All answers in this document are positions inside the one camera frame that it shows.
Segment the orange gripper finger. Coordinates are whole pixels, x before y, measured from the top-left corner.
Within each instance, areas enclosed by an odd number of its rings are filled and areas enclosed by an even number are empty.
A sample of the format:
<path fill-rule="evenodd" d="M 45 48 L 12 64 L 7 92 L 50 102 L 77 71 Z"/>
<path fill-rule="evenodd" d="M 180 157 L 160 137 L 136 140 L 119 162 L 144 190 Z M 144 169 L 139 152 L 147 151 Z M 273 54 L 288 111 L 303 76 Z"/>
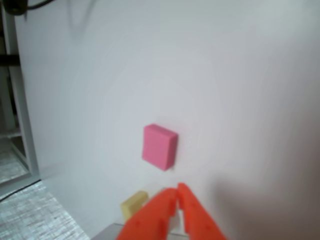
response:
<path fill-rule="evenodd" d="M 190 240 L 226 239 L 213 218 L 186 184 L 178 184 L 177 194 L 178 205 L 183 212 L 184 231 Z"/>
<path fill-rule="evenodd" d="M 118 240 L 166 240 L 179 226 L 178 191 L 163 188 L 152 198 L 138 191 L 120 205 L 125 223 Z"/>

